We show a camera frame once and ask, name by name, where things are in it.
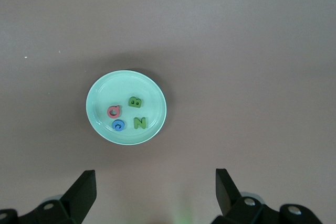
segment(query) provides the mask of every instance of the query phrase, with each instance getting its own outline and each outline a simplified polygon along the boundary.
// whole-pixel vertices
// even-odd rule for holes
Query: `turquoise plate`
[[[167,106],[154,81],[135,71],[120,70],[93,84],[86,112],[92,127],[102,137],[116,144],[134,145],[148,141],[160,131]]]

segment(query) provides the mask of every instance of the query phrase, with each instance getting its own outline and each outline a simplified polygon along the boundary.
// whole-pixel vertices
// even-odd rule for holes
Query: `green letter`
[[[139,118],[134,118],[134,128],[137,129],[139,125],[145,129],[146,128],[146,118],[142,118],[141,121]]]
[[[137,99],[136,97],[131,97],[128,100],[128,106],[140,108],[141,107],[141,99]]]

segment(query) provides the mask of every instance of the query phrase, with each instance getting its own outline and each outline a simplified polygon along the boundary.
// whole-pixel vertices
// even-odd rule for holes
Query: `plate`
[[[108,73],[91,87],[86,111],[92,127],[116,144],[148,141],[162,128],[167,106],[159,86],[131,70]]]

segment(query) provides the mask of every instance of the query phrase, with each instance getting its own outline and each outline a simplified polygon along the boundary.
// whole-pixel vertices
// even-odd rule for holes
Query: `silver bolt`
[[[288,210],[294,215],[301,215],[302,214],[300,209],[295,207],[295,206],[288,207]]]
[[[244,199],[244,202],[245,202],[245,204],[248,205],[248,206],[255,206],[255,205],[256,205],[256,203],[254,202],[254,200],[252,200],[252,199],[250,199],[250,198],[246,198],[246,199]]]
[[[51,209],[51,208],[53,208],[54,207],[54,204],[53,203],[49,203],[49,204],[46,204],[44,207],[43,207],[43,209],[44,210],[49,210],[49,209]]]
[[[5,212],[0,214],[0,220],[6,219],[8,216],[8,214],[6,214]]]

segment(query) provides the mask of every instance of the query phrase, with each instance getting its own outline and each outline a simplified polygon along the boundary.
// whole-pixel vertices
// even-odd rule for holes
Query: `gray surface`
[[[334,223],[335,3],[0,0],[0,208],[25,214],[95,169],[84,223],[205,224],[225,167],[270,207]],[[139,146],[86,117],[91,85],[119,69],[167,98],[164,128]]]

